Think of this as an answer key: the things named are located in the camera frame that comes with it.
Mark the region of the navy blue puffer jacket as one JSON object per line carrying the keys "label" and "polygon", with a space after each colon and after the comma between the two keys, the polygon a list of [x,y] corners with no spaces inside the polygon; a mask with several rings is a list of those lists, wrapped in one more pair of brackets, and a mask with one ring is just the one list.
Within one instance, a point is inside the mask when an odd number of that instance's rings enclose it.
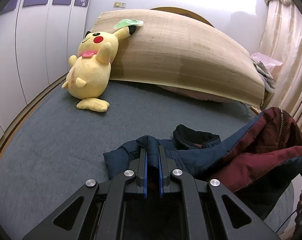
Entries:
{"label": "navy blue puffer jacket", "polygon": [[291,181],[302,174],[302,132],[284,110],[262,111],[225,140],[178,125],[171,139],[150,135],[104,154],[110,179],[145,149],[148,164],[159,168],[159,147],[176,166],[202,181],[218,179],[257,216],[265,219]]}

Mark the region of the pile of clothes and papers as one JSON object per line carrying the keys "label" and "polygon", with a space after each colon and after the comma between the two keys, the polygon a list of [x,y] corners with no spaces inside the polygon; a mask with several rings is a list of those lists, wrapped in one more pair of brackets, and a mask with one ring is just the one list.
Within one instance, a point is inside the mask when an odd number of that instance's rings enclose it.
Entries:
{"label": "pile of clothes and papers", "polygon": [[251,58],[257,72],[264,82],[265,90],[274,94],[276,82],[283,63],[259,52],[253,53]]}

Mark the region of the grey bed sheet mattress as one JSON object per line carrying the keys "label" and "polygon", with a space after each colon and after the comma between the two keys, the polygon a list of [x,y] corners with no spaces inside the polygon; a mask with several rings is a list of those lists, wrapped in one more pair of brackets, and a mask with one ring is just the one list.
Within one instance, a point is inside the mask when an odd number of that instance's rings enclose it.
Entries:
{"label": "grey bed sheet mattress", "polygon": [[76,108],[60,87],[26,118],[0,159],[0,224],[22,239],[88,179],[108,178],[103,154],[144,135],[169,139],[177,125],[226,139],[254,118],[239,102],[199,101],[155,85],[111,81],[105,113]]}

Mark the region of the pink pillow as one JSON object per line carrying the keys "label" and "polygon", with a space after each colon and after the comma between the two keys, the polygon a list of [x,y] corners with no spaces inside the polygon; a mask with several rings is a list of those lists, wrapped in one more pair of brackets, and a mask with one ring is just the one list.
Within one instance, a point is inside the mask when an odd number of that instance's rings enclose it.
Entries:
{"label": "pink pillow", "polygon": [[170,92],[176,93],[176,94],[194,98],[196,100],[214,101],[214,102],[221,102],[221,103],[229,103],[232,101],[236,101],[236,102],[242,103],[242,101],[239,101],[239,100],[229,99],[229,98],[225,98],[223,96],[217,96],[217,95],[208,94],[208,93],[204,93],[204,92],[198,92],[198,91],[189,90],[189,89],[162,86],[162,85],[158,85],[158,87],[168,90]]}

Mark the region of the yellow Pikachu plush toy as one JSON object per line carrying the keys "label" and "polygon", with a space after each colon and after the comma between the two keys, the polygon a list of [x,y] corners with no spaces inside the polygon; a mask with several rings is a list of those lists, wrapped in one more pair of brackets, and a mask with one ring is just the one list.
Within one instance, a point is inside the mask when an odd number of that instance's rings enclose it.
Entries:
{"label": "yellow Pikachu plush toy", "polygon": [[88,31],[79,45],[77,55],[68,59],[70,70],[62,88],[80,100],[76,107],[95,112],[106,112],[110,104],[99,97],[107,88],[111,64],[118,52],[119,41],[136,31],[129,25],[114,33]]}

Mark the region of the green paper tag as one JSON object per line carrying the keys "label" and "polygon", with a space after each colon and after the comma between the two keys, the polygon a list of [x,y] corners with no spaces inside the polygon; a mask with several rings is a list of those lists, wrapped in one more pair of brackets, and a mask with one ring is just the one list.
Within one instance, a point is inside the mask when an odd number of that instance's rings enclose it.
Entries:
{"label": "green paper tag", "polygon": [[113,29],[121,29],[124,27],[129,27],[129,26],[135,26],[135,27],[141,27],[144,25],[143,21],[140,20],[130,20],[130,19],[123,19],[120,20],[117,24],[114,25]]}

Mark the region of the wooden headboard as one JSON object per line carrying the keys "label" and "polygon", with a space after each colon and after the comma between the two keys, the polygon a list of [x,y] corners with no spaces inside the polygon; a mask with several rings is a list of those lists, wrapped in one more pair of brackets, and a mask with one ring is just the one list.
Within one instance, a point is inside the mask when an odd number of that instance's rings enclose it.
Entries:
{"label": "wooden headboard", "polygon": [[202,23],[205,23],[207,25],[210,25],[211,27],[214,27],[208,20],[206,20],[202,16],[198,15],[195,12],[186,10],[186,9],[177,8],[177,7],[155,7],[155,8],[152,8],[152,10],[165,11],[165,12],[170,12],[170,13],[186,16],[186,17],[195,19],[197,21],[200,21]]}

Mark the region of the white wardrobe with purple panels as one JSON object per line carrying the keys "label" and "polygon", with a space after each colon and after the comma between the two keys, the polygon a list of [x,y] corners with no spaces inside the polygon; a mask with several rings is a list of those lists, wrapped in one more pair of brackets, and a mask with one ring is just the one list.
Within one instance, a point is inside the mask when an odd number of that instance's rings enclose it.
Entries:
{"label": "white wardrobe with purple panels", "polygon": [[19,113],[67,73],[90,0],[9,0],[0,13],[0,139]]}

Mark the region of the beige curtain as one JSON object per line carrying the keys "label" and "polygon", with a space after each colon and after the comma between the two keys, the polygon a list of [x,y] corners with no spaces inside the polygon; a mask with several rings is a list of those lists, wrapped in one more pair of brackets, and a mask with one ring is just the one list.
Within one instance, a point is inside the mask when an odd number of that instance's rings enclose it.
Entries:
{"label": "beige curtain", "polygon": [[262,108],[288,112],[302,131],[302,14],[292,0],[265,0],[268,15],[258,51],[282,62],[275,92]]}

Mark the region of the wall switch plate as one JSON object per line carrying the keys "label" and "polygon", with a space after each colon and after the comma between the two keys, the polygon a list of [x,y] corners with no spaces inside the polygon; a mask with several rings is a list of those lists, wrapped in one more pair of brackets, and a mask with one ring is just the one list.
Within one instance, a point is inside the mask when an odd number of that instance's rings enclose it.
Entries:
{"label": "wall switch plate", "polygon": [[115,8],[125,8],[126,5],[127,5],[126,2],[115,2],[115,3],[114,3],[114,7],[115,7]]}

